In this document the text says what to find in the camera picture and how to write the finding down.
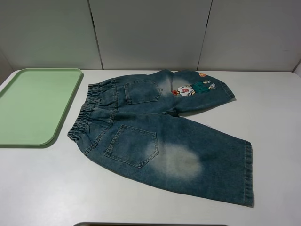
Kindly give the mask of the light green plastic tray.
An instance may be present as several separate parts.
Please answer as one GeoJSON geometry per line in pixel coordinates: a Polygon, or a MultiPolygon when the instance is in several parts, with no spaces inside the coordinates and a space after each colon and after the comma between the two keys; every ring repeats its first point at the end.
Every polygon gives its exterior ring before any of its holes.
{"type": "Polygon", "coordinates": [[[18,71],[0,92],[0,145],[44,146],[51,142],[82,76],[76,68],[18,71]]]}

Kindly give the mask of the children's blue denim shorts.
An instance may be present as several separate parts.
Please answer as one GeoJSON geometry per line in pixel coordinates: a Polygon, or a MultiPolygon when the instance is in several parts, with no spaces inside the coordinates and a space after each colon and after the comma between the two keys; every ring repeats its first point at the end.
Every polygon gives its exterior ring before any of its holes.
{"type": "Polygon", "coordinates": [[[253,206],[251,143],[182,117],[235,98],[196,71],[125,75],[88,86],[68,132],[94,163],[174,193],[253,206]]]}

